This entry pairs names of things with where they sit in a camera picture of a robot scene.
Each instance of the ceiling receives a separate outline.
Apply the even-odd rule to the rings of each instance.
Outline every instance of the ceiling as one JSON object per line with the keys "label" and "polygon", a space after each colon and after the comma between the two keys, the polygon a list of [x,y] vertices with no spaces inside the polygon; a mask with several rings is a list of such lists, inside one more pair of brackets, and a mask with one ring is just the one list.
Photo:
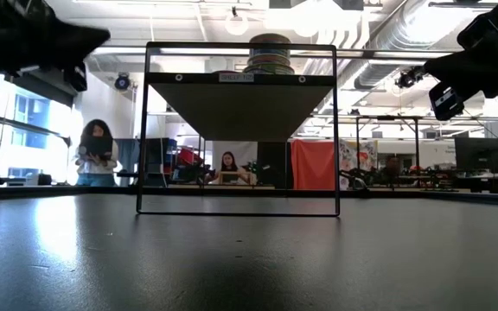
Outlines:
{"label": "ceiling", "polygon": [[[309,22],[320,22],[326,19],[324,12],[311,10],[305,11],[292,21],[292,24],[280,25],[278,20],[274,20],[269,10],[269,0],[209,0],[208,2],[189,3],[191,0],[171,0],[167,3],[153,1],[151,5],[132,4],[139,3],[139,0],[122,0],[117,4],[114,0],[46,0],[51,5],[56,15],[68,22],[83,25],[91,25],[109,29],[111,39],[105,44],[108,47],[143,47],[148,41],[224,41],[224,42],[248,42],[255,35],[274,32],[290,38],[294,43],[321,43],[320,33],[312,36],[301,36],[300,31],[296,31],[297,25]],[[232,35],[226,28],[227,17],[232,14],[233,4],[237,12],[248,20],[248,29],[242,35]],[[386,20],[389,15],[401,4],[401,0],[380,1],[381,7],[373,10],[367,7],[367,19],[369,29],[366,31],[374,34],[374,30]],[[346,23],[344,35],[341,41],[342,48],[359,48],[351,42],[358,42],[364,37],[364,28],[361,28],[360,19],[351,23],[347,20],[353,18],[347,11],[336,11],[334,21]],[[457,45],[457,34],[473,18],[474,14],[462,21],[452,32],[449,32],[443,39],[437,41],[431,49],[443,51],[455,51],[460,49]],[[239,26],[240,22],[234,19],[233,26]],[[357,36],[350,34],[356,31]],[[164,71],[181,72],[185,65],[186,57],[168,57],[166,60],[154,60],[159,68]],[[208,58],[189,57],[190,62],[204,62]],[[246,58],[228,58],[234,65],[234,69],[241,71],[246,64]],[[105,83],[112,85],[119,72],[129,72],[131,76],[136,76],[144,68],[144,57],[141,54],[105,54],[95,55],[88,58],[86,62],[90,70],[100,77]],[[296,74],[304,72],[308,66],[308,60],[292,58],[291,65]],[[198,66],[195,71],[204,72],[204,66]],[[367,115],[382,114],[402,114],[424,116],[430,111],[430,101],[428,98],[429,89],[437,82],[434,79],[425,79],[416,86],[408,90],[399,90],[393,84],[396,77],[392,75],[382,80],[382,83],[364,98],[354,103],[354,106],[343,106],[340,113],[348,114],[351,109],[359,109],[360,113]],[[467,103],[467,110],[471,115],[478,115],[482,112],[483,96],[481,94],[473,97]],[[320,111],[323,114],[331,114],[331,109]],[[167,122],[181,122],[179,117],[168,117]]]}

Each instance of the person sitting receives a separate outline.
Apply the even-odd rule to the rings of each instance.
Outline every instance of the person sitting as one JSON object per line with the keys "label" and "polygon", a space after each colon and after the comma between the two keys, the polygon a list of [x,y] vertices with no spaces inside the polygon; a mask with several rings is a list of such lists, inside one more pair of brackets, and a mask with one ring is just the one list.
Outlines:
{"label": "person sitting", "polygon": [[[109,126],[102,120],[94,119],[90,121],[84,130],[82,136],[110,137],[112,138]],[[77,186],[92,187],[114,187],[114,172],[117,167],[118,145],[112,141],[112,152],[108,159],[101,159],[99,155],[87,155],[82,158],[76,150],[76,162],[78,165]]]}
{"label": "person sitting", "polygon": [[[237,174],[221,174],[225,172],[232,172]],[[222,164],[220,165],[220,171],[215,175],[205,176],[205,182],[209,183],[211,181],[215,181],[219,179],[220,176],[222,176],[221,183],[237,183],[237,181],[241,179],[247,185],[251,184],[249,174],[247,174],[243,168],[238,168],[235,163],[235,157],[230,151],[227,151],[222,155]]]}

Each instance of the exposed duct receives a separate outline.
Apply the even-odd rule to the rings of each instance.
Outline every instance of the exposed duct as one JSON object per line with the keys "label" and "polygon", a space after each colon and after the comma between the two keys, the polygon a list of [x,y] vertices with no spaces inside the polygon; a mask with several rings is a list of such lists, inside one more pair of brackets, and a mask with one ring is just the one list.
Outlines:
{"label": "exposed duct", "polygon": [[[366,49],[428,49],[469,16],[463,10],[429,7],[430,1],[416,0],[404,3],[384,28],[368,42]],[[363,92],[357,97],[353,92],[348,96],[350,100],[343,102],[348,102],[349,105],[358,102],[367,95],[368,90],[377,87],[398,67],[399,65],[371,64],[368,60],[350,61],[343,69],[338,85],[341,88],[361,89]]]}

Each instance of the long dark hair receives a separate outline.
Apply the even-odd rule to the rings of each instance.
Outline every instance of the long dark hair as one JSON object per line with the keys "label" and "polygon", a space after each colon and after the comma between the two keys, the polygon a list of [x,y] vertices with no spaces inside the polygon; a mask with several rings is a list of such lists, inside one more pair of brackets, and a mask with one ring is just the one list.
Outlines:
{"label": "long dark hair", "polygon": [[[231,168],[227,168],[226,167],[226,164],[224,164],[224,156],[225,155],[229,155],[232,157],[232,165],[230,166]],[[238,171],[238,166],[235,165],[235,157],[233,156],[233,153],[230,152],[230,151],[226,151],[223,155],[222,155],[222,159],[220,159],[220,161],[222,162],[222,167],[220,168],[220,170],[222,171],[226,171],[226,172],[237,172]]]}
{"label": "long dark hair", "polygon": [[93,135],[93,128],[97,125],[101,129],[103,129],[103,137],[110,137],[112,138],[111,130],[109,129],[109,126],[105,123],[103,120],[99,119],[94,119],[90,121],[86,126],[84,127],[84,130],[82,131],[82,136],[92,136]]}

